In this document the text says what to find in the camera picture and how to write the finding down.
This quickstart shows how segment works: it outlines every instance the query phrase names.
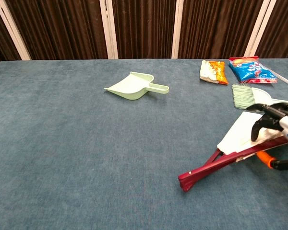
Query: chip bag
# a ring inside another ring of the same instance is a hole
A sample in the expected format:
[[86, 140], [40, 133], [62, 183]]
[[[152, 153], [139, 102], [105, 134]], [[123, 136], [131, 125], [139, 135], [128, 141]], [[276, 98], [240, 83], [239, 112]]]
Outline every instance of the chip bag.
[[225, 63], [222, 61], [202, 61], [200, 79], [216, 84], [228, 85], [225, 77]]
[[254, 57], [231, 57], [229, 66], [238, 76], [240, 83], [277, 83], [277, 78], [267, 67]]

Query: white support column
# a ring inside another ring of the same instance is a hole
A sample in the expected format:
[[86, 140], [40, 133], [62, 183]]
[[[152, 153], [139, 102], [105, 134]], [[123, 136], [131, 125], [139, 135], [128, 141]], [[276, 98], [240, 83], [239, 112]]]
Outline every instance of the white support column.
[[118, 59], [112, 0], [99, 0], [108, 59]]
[[0, 0], [0, 16], [16, 46], [19, 56], [22, 60], [31, 60], [29, 52], [24, 44], [24, 41], [19, 33], [19, 30], [15, 24], [15, 21], [11, 15], [11, 12], [5, 2]]
[[248, 46], [246, 47], [244, 56], [251, 57], [255, 55], [257, 47], [260, 43], [260, 40], [264, 34], [265, 27], [269, 21], [272, 10], [276, 0], [264, 0], [257, 16], [257, 20], [255, 22], [251, 37], [249, 39]]
[[172, 59], [178, 58], [183, 0], [176, 0], [175, 24], [173, 33]]

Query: dustpan handle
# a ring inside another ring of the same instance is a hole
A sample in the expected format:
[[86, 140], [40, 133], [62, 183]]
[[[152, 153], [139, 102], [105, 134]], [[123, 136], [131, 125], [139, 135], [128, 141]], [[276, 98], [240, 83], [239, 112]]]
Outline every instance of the dustpan handle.
[[158, 85], [149, 83], [148, 87], [145, 88], [148, 91], [158, 92], [158, 93], [168, 93], [169, 87], [166, 85]]

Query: dustpan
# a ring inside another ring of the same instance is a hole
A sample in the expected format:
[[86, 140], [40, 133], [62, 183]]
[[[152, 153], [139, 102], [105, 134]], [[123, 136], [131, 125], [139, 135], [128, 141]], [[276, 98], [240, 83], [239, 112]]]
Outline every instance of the dustpan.
[[260, 118], [261, 115], [243, 112], [204, 165], [178, 176], [181, 188], [187, 192], [197, 181], [218, 169], [244, 160], [259, 151], [288, 143], [288, 140], [280, 132], [271, 129], [262, 129], [258, 141], [251, 141], [252, 125], [258, 120], [258, 117]]
[[130, 74], [120, 82], [104, 89], [129, 100], [139, 99], [147, 91], [163, 94], [168, 93], [168, 86], [153, 84], [153, 80], [153, 75], [130, 72]]

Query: blue snack bag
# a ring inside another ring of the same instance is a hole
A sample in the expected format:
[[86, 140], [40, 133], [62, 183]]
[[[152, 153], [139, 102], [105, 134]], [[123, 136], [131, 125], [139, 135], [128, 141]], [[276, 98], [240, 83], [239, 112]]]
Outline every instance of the blue snack bag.
[[277, 77], [258, 62], [258, 56], [231, 57], [229, 66], [238, 76], [240, 83], [277, 83]]

